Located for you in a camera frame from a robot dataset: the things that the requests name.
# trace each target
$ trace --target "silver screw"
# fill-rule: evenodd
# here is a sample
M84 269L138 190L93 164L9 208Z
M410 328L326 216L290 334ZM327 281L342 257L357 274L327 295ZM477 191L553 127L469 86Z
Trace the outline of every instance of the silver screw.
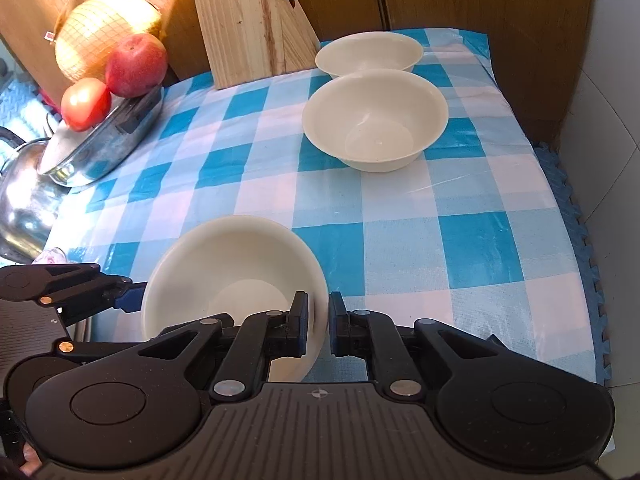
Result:
M396 395L411 397L412 395L419 394L422 390L422 387L415 381L400 379L399 381L392 382L391 386L389 386L389 389Z
M244 392L244 384L240 381L227 379L226 381L216 383L213 387L213 391L224 397L233 397L234 395Z

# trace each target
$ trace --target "wooden wall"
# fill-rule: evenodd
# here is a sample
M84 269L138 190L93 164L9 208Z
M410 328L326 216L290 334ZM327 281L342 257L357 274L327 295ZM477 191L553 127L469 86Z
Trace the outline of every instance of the wooden wall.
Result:
M0 34L57 100L68 85L42 39L68 0L0 0ZM194 0L150 0L179 79L208 70ZM320 40L363 30L467 28L489 35L498 84L527 135L559 131L582 57L591 0L299 0Z

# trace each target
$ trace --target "tablecloth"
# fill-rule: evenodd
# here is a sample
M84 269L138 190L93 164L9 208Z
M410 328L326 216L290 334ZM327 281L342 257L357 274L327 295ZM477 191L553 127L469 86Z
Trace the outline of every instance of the tablecloth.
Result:
M168 89L153 132L119 168L68 195L47 247L145 281L194 226L263 216L308 244L351 310L493 333L510 349L594 380L574 252L494 81L486 36L401 32L424 46L414 73L440 88L450 113L443 135L406 168L361 173L311 145L301 114L330 80L319 70L218 91L203 74ZM96 325L103 340L142 337L140 313L112 310ZM319 367L327 363L322 357Z

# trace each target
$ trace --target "white bowl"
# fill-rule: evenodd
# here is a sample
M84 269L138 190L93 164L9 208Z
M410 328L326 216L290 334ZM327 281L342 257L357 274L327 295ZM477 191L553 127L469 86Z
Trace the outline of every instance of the white bowl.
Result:
M409 164L441 136L449 107L418 75L379 68L355 72L318 89L302 112L302 127L319 150L361 171Z
M322 47L316 55L316 66L334 78L370 68L410 72L423 55L422 45L404 34L361 32Z
M309 297L306 354L272 361L270 381L301 381L326 332L329 296L318 260L292 231L255 216L227 216L181 236L146 286L146 338L167 326L223 312L236 325L256 312L290 309L297 290Z

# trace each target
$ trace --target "floor mat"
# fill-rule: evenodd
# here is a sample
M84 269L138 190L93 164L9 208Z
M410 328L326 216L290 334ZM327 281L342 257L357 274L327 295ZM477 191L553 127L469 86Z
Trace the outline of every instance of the floor mat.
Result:
M566 173L558 167L560 162L558 154L549 150L549 146L544 142L535 144L534 150L542 171L545 172L546 179L554 192L564 225L574 247L591 322L593 349L596 355L596 380L604 385L605 380L611 378L610 347L609 341L604 339L607 316L600 313L600 307L604 304L604 295L600 290L600 272L598 267L591 265L590 262L593 247L587 243L586 225L578 220L581 216L580 208L577 204L572 203L571 195L574 190L566 182Z

